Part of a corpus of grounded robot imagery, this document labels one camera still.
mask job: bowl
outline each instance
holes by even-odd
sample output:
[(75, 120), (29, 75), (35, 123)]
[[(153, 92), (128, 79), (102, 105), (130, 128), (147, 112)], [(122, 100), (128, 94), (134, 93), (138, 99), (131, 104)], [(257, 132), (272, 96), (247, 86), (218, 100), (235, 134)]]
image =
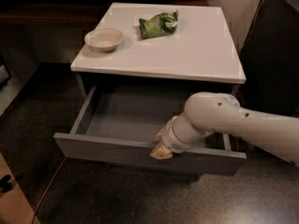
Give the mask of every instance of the bowl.
[(84, 41), (94, 51), (109, 52), (122, 42), (122, 33), (116, 29), (96, 29), (85, 35)]

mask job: dark floor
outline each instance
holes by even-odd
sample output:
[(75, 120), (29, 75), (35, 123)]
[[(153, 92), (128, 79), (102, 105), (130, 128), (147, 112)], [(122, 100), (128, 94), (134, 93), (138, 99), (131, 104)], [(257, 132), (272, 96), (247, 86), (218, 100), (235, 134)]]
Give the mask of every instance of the dark floor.
[[(0, 152), (36, 208), (64, 155), (82, 100), (68, 66), (43, 64), (0, 118)], [(37, 216), (52, 223), (299, 223), (299, 168), (258, 150), (235, 176), (198, 181), (67, 159)]]

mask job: open drawer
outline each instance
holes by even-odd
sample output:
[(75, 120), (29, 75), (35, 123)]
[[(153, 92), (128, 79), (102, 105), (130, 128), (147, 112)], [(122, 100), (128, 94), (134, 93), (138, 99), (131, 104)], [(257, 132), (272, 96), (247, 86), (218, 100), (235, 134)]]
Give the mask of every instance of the open drawer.
[(245, 162), (220, 133), (170, 160), (153, 159), (155, 135), (183, 110), (193, 89), (154, 80), (104, 83), (91, 88), (71, 132), (54, 135), (66, 157), (187, 175), (233, 175)]

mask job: crumpled green wrapper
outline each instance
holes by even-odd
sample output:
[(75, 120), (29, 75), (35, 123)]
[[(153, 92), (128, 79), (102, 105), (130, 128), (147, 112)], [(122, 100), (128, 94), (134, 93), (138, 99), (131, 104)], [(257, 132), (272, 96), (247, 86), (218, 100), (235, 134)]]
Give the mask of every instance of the crumpled green wrapper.
[(150, 20), (139, 19), (141, 38), (171, 35), (177, 30), (178, 11), (160, 13)]

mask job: black cabinet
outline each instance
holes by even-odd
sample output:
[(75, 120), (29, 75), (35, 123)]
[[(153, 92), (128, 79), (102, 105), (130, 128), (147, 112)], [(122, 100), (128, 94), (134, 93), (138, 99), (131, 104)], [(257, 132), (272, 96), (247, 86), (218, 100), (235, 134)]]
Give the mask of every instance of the black cabinet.
[(251, 25), (253, 34), (240, 53), (246, 108), (290, 116), (299, 106), (298, 7), (299, 0), (265, 0)]

